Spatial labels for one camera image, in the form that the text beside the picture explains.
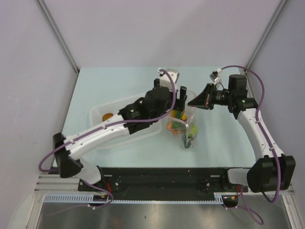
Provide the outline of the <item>brown kiwi fruit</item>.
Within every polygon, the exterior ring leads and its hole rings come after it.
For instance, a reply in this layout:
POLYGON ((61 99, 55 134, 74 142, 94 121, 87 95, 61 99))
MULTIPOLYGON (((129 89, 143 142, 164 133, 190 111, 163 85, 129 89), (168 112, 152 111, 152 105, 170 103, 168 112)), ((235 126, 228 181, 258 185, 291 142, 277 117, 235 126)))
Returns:
POLYGON ((113 113, 106 113, 102 116, 102 121, 107 121, 108 119, 110 119, 111 117, 113 117, 113 113))

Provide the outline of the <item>green chili pepper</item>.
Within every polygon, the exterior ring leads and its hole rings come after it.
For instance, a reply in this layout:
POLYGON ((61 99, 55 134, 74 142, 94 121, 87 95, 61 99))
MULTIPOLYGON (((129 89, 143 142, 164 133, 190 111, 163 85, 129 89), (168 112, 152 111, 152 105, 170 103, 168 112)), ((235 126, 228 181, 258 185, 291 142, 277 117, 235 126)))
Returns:
POLYGON ((181 122, 173 121, 172 122, 172 129, 178 130, 178 129, 183 129, 184 124, 181 122))

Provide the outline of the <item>yellow green mango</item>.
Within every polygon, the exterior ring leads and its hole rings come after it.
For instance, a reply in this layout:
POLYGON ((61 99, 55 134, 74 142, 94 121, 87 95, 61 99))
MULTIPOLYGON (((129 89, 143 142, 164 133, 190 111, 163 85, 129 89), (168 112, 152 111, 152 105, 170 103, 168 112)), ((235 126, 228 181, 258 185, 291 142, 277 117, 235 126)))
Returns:
POLYGON ((179 111, 179 110, 172 110, 171 117, 184 121, 187 119, 187 116, 185 115, 185 111, 179 111))

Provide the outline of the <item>dark green cucumber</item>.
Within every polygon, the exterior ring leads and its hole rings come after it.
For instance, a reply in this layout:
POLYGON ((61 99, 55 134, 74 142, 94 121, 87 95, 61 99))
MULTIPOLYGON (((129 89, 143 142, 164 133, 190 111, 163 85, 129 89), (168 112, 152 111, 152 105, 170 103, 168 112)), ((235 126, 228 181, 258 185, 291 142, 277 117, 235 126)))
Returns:
POLYGON ((194 138, 193 137, 186 137, 186 136, 183 136, 183 145, 186 149, 190 148, 193 144, 193 140, 194 138))

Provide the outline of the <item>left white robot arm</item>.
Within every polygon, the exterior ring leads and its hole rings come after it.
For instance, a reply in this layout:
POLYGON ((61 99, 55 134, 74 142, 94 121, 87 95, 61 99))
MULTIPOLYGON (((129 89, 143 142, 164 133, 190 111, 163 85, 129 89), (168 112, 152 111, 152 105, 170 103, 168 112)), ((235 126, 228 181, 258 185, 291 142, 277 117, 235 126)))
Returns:
POLYGON ((99 125, 72 136, 56 133, 53 136, 54 155, 60 178, 77 177, 96 191, 103 189, 105 178, 100 169, 85 161, 83 155, 104 143, 149 128, 176 108, 184 108, 186 92, 185 86, 173 90, 156 79, 153 89, 144 97, 126 105, 99 125))

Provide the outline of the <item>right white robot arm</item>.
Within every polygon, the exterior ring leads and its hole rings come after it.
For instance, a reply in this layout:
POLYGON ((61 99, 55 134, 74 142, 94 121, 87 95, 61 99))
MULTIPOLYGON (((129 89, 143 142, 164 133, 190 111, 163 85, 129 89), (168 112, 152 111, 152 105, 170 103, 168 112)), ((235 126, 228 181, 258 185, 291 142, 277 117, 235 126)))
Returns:
POLYGON ((212 110, 215 105, 227 106, 243 127, 254 151, 256 162, 250 169, 231 168, 220 179, 224 191, 237 184, 249 187, 254 193, 287 190, 296 166, 293 156, 286 156, 272 139, 254 98, 248 97, 246 76, 229 76, 228 88, 219 90, 208 83, 188 106, 212 110))

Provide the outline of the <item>papaya slice with red flesh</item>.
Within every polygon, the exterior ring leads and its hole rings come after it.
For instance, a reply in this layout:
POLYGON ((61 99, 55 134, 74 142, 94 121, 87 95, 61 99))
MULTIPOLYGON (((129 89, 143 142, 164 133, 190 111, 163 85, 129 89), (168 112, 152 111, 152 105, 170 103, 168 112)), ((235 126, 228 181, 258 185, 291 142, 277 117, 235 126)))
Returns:
POLYGON ((177 122, 177 121, 169 121, 166 125, 166 128, 172 134, 176 135, 176 134, 181 132, 182 124, 180 122, 177 122))

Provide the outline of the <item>clear zip top bag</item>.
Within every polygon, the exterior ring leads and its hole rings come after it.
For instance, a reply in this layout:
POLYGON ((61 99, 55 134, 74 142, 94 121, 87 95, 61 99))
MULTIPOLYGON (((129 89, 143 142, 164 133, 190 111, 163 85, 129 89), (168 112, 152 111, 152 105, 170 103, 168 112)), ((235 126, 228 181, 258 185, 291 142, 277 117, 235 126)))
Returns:
POLYGON ((180 119, 176 119, 176 118, 172 118, 171 117, 171 113, 170 115, 168 116, 168 119, 167 119, 167 123, 169 121, 177 121, 177 122, 181 122, 184 124, 184 127, 183 129, 181 129, 181 132, 174 135, 174 136, 181 136, 182 138, 182 143, 183 143, 183 136, 186 136, 186 137, 193 137, 194 140, 193 140, 193 144, 194 144, 194 141, 197 137, 198 134, 196 135, 191 135, 190 134, 190 126, 192 124, 196 124, 196 119, 195 119, 195 114, 196 114, 196 108, 195 107, 189 107, 187 104, 189 101, 191 101, 192 99, 194 99, 196 97, 196 94, 193 92, 193 91, 190 91, 190 90, 187 90, 187 99, 186 99, 186 103, 185 103, 185 115, 187 116, 187 119, 184 121, 184 120, 180 120, 180 119))

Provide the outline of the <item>green lime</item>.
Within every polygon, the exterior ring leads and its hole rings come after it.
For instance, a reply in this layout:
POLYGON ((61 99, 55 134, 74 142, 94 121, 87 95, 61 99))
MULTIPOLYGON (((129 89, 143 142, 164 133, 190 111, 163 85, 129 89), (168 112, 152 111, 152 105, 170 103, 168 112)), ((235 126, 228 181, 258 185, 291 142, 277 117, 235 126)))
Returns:
POLYGON ((190 134, 191 134, 191 135, 196 135, 196 134, 198 134, 198 127, 197 127, 197 125, 192 124, 192 125, 190 126, 190 134))

